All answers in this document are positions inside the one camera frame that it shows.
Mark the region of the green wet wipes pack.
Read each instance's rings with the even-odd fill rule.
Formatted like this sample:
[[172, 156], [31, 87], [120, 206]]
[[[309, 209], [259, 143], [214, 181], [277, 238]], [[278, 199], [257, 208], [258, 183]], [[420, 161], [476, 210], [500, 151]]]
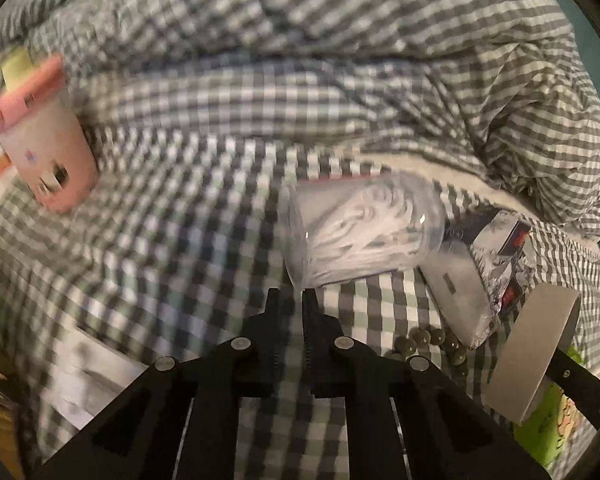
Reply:
[[532, 458], [549, 470], [562, 454], [579, 418], [576, 404], [551, 380], [528, 418], [514, 426], [513, 435]]

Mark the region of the white rectangular case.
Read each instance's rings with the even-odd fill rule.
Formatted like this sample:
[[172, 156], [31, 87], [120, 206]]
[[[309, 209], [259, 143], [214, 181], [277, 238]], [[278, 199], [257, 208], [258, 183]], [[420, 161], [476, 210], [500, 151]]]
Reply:
[[146, 368], [73, 327], [58, 344], [43, 399], [81, 430]]

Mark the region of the black white printed packet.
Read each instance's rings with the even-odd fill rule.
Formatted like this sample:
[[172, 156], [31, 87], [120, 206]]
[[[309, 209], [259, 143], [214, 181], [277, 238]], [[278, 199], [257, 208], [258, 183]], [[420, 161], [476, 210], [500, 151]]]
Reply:
[[420, 266], [445, 326], [465, 348], [481, 346], [522, 295], [531, 231], [513, 211], [482, 207], [451, 223]]

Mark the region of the clear plastic jar red label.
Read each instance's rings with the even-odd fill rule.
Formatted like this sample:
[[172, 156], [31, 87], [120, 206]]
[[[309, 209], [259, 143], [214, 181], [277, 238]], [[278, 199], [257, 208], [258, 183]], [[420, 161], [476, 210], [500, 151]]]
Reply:
[[298, 289], [404, 271], [442, 243], [434, 186], [408, 172], [301, 180], [280, 196], [282, 252]]

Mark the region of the grey gingham bed sheet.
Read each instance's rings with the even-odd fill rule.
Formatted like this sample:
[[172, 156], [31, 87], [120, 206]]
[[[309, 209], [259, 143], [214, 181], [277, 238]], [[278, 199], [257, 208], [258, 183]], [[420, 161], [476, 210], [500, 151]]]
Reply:
[[[17, 177], [0, 198], [0, 348], [26, 385], [34, 464], [76, 434], [52, 404], [69, 330], [145, 364], [206, 353], [286, 278], [277, 225], [284, 184], [402, 169], [262, 139], [135, 128], [88, 129], [87, 139], [100, 178], [73, 212], [45, 210]], [[600, 372], [600, 252], [550, 223], [531, 224], [530, 284], [580, 292], [574, 339]], [[399, 332], [441, 321], [414, 271], [329, 285], [318, 296], [376, 352]], [[300, 314], [282, 320], [283, 378], [273, 399], [242, 404], [236, 477], [349, 479], [343, 402], [311, 399], [301, 385]]]

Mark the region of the pink kids water bottle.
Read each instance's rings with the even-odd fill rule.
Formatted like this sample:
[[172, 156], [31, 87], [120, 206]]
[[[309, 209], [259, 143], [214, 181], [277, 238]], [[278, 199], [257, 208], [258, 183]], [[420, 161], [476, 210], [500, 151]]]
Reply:
[[62, 58], [35, 64], [25, 48], [0, 63], [0, 143], [22, 180], [45, 208], [66, 212], [97, 182], [94, 155], [73, 111]]

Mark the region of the grey gingham duvet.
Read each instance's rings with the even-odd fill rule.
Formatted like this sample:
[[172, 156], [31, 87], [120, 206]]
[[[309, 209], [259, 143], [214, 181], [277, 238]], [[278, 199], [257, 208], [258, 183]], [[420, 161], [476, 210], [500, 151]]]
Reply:
[[556, 0], [7, 0], [21, 45], [91, 127], [411, 152], [600, 240], [600, 98]]

